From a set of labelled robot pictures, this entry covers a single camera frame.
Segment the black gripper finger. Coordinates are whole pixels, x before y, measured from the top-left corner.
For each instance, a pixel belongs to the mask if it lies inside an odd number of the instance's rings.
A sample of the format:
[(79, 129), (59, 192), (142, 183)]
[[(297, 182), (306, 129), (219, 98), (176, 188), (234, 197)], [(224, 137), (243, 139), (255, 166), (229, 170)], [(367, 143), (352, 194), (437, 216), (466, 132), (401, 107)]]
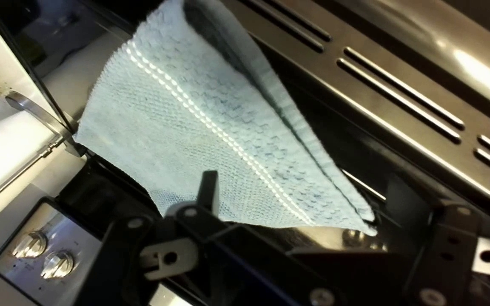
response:
[(217, 171), (205, 170), (200, 177), (195, 204), (200, 205), (207, 212), (214, 212), (214, 207), (219, 202), (217, 192)]

